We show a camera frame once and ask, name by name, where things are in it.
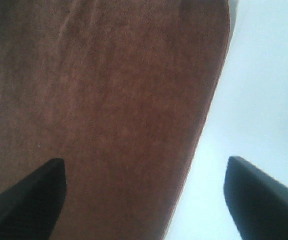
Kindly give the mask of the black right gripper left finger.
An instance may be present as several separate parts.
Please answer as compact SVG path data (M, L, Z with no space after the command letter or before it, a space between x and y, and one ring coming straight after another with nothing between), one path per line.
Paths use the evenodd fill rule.
M66 195L65 161L51 159L0 194L0 240L48 240Z

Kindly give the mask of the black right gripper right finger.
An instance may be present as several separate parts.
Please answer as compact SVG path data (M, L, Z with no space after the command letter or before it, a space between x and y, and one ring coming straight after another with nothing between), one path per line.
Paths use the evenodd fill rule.
M288 187L240 156L228 160L224 198L244 240L288 240Z

